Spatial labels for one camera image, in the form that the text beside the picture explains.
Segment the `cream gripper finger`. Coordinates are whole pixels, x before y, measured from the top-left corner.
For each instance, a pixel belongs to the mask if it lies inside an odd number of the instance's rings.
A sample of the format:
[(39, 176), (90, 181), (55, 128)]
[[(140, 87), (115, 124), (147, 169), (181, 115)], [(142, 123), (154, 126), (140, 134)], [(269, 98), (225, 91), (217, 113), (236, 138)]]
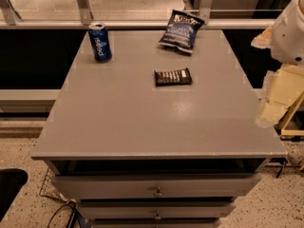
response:
[(283, 64), (276, 72), (268, 70), (263, 80), (256, 125), (277, 124), (304, 92), (304, 66)]

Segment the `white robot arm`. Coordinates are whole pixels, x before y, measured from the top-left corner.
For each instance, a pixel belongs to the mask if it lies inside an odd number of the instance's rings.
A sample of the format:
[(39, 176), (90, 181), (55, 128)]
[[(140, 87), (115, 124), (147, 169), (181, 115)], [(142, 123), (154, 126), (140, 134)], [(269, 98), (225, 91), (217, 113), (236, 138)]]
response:
[(262, 89), (265, 94), (256, 117), (259, 127), (277, 124), (304, 91), (304, 0), (292, 0), (275, 22), (253, 39), (254, 48), (268, 48), (281, 63), (268, 72)]

